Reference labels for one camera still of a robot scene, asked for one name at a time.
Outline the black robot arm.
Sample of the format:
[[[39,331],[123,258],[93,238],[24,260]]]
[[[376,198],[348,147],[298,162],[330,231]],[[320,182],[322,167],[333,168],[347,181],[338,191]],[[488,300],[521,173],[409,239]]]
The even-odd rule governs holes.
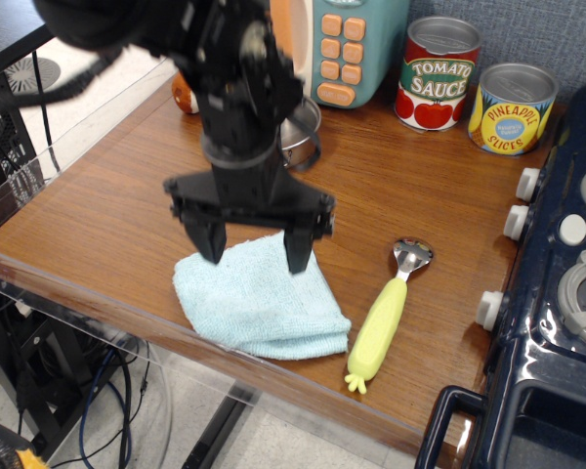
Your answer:
[[[280,127],[303,101],[259,1],[39,1],[61,41],[110,54],[135,45],[171,59],[195,94],[211,168],[165,182],[173,214],[202,257],[218,263],[228,224],[277,228],[291,273],[333,229],[334,198],[285,168]]]

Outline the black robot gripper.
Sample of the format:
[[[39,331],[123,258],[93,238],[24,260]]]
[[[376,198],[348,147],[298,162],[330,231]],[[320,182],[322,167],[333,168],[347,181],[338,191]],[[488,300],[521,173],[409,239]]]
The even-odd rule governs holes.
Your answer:
[[[174,176],[163,183],[172,213],[199,254],[218,264],[227,224],[284,230],[289,272],[304,272],[315,239],[332,235],[334,197],[295,179],[281,162],[277,139],[252,151],[218,145],[202,135],[208,171]]]

